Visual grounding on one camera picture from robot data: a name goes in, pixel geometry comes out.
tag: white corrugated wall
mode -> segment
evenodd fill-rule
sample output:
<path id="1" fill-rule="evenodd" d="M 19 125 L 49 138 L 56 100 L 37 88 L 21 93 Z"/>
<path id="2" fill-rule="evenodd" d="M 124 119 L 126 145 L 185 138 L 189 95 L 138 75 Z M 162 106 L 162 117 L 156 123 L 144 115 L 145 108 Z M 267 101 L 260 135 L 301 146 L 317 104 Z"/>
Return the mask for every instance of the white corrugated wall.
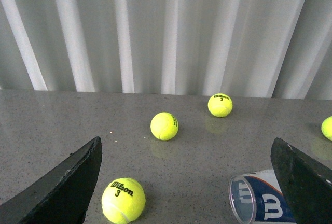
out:
<path id="1" fill-rule="evenodd" d="M 0 88 L 332 100 L 332 0 L 0 0 Z"/>

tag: clear plastic can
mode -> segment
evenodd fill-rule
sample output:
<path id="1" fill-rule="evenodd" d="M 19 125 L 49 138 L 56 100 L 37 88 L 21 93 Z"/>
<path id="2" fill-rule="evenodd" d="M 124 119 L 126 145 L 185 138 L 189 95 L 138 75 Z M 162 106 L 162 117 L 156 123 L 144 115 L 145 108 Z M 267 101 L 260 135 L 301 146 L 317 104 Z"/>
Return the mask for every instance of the clear plastic can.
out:
<path id="1" fill-rule="evenodd" d="M 232 210 L 241 224 L 295 223 L 274 170 L 234 176 L 228 193 Z"/>

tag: wilson w logo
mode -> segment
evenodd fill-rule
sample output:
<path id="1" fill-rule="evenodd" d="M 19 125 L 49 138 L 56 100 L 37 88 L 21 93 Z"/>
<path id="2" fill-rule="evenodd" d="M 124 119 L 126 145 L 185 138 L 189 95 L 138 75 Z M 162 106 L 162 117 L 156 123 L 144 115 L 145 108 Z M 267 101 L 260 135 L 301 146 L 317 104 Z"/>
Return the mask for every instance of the wilson w logo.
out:
<path id="1" fill-rule="evenodd" d="M 239 195 L 241 203 L 251 204 L 253 202 L 249 188 L 245 183 L 239 183 Z"/>
<path id="2" fill-rule="evenodd" d="M 280 218 L 283 214 L 283 211 L 280 207 L 279 199 L 272 194 L 263 194 L 262 196 L 265 207 L 264 220 L 270 218 Z"/>

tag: gray countertop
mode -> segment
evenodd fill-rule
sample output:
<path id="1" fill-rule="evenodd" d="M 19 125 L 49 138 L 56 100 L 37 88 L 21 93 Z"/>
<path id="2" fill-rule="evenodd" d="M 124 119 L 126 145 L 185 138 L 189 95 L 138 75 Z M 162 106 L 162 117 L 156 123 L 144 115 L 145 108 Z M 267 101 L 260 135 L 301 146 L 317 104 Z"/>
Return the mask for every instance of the gray countertop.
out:
<path id="1" fill-rule="evenodd" d="M 226 118 L 208 96 L 0 90 L 0 204 L 100 136 L 103 161 L 85 223 L 109 223 L 101 195 L 132 177 L 147 202 L 135 223 L 237 223 L 228 200 L 233 175 L 272 168 L 280 137 L 328 167 L 332 142 L 321 133 L 331 101 L 232 97 Z M 178 134 L 159 141 L 150 121 L 168 111 Z"/>

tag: yellow tennis ball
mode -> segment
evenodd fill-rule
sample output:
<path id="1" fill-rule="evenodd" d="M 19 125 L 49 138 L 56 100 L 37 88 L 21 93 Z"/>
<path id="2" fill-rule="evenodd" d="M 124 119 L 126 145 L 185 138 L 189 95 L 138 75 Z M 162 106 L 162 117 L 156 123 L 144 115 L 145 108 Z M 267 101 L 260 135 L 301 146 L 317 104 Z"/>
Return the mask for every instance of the yellow tennis ball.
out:
<path id="1" fill-rule="evenodd" d="M 128 224 L 136 220 L 145 206 L 142 186 L 132 178 L 111 182 L 102 196 L 103 213 L 114 224 Z"/>
<path id="2" fill-rule="evenodd" d="M 218 93 L 211 96 L 207 107 L 212 115 L 216 117 L 226 117 L 233 109 L 233 102 L 228 95 Z"/>
<path id="3" fill-rule="evenodd" d="M 160 140 L 170 140 L 178 131 L 177 119 L 170 113 L 159 113 L 151 120 L 151 132 Z"/>
<path id="4" fill-rule="evenodd" d="M 332 116 L 323 121 L 322 133 L 327 139 L 332 141 Z"/>

